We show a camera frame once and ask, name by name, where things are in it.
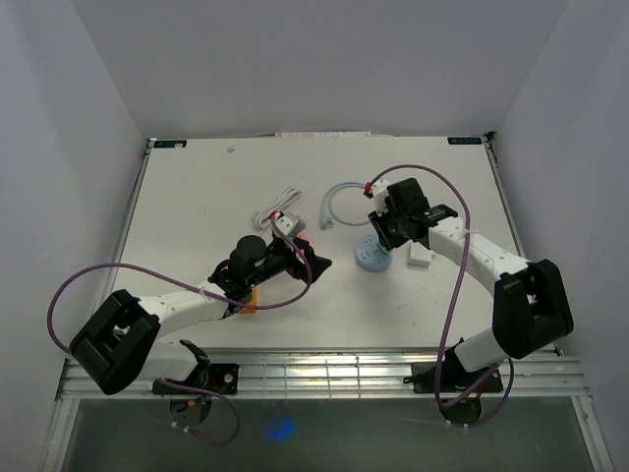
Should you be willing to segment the blue round power socket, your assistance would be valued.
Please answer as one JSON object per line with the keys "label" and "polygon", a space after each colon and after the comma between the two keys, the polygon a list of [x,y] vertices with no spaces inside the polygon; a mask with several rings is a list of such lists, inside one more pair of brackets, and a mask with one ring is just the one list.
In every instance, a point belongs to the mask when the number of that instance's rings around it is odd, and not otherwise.
{"label": "blue round power socket", "polygon": [[382,272],[390,267],[393,255],[380,245],[376,234],[370,234],[356,244],[355,261],[363,270]]}

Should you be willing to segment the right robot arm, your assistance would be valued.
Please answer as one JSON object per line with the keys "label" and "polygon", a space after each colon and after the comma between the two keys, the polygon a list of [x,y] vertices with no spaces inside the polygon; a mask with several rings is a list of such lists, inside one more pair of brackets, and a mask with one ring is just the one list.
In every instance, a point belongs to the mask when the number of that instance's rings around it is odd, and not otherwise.
{"label": "right robot arm", "polygon": [[369,220],[385,251],[418,243],[457,264],[492,298],[490,326],[441,353],[440,365],[430,371],[435,380],[466,390],[487,368],[523,359],[573,331],[556,264],[531,262],[473,233],[454,209],[431,206],[414,178],[379,180],[368,190],[374,201]]}

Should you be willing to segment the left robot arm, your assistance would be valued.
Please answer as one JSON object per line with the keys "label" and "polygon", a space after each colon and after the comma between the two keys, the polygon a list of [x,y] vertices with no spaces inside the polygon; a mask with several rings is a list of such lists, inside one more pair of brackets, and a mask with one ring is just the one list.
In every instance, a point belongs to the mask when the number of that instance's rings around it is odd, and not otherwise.
{"label": "left robot arm", "polygon": [[229,258],[207,282],[190,290],[136,297],[126,289],[111,293],[70,343],[70,354],[108,395],[137,379],[151,380],[157,394],[180,386],[194,393],[217,386],[210,361],[190,340],[164,336],[193,325],[227,319],[243,308],[254,310],[254,290],[286,273],[312,285],[332,261],[315,254],[300,237],[270,243],[255,235],[241,238]]}

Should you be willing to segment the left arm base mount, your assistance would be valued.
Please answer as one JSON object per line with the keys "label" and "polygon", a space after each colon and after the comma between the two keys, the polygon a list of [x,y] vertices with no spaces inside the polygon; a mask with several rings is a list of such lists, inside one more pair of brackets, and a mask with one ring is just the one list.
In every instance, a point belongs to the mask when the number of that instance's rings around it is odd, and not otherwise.
{"label": "left arm base mount", "polygon": [[238,391],[240,365],[236,363],[214,363],[197,367],[184,381],[167,381],[172,384],[214,391],[221,394],[236,394]]}

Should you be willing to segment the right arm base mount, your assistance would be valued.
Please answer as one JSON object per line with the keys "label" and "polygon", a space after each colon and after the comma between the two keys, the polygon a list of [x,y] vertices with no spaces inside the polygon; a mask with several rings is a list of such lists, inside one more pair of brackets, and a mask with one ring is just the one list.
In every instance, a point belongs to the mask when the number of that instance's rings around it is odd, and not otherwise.
{"label": "right arm base mount", "polygon": [[[473,373],[463,372],[462,374],[452,373],[446,367],[441,371],[440,391],[446,393],[461,393],[470,387],[477,379],[489,371],[483,368]],[[411,375],[403,379],[404,384],[411,384],[414,393],[433,393],[434,378],[436,373],[435,364],[413,363],[411,365]],[[475,392],[482,390],[488,393],[499,393],[504,389],[500,373],[492,373],[480,384]]]}

